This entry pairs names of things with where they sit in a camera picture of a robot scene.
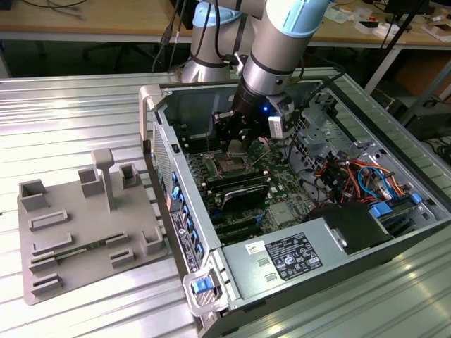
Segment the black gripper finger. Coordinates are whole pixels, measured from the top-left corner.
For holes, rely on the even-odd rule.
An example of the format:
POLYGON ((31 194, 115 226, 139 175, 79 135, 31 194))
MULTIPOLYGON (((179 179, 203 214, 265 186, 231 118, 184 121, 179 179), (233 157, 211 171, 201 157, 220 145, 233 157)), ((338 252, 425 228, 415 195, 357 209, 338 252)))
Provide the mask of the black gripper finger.
POLYGON ((216 137, 218 138, 222 152, 226 152, 230 145, 232 137, 230 136, 230 117, 231 112, 214 112, 212 113, 212 122, 216 131, 216 137))
POLYGON ((247 153, 252 143, 258 138, 258 133, 255 129, 243 129, 239 132, 239 140, 241 143, 242 153, 247 153))

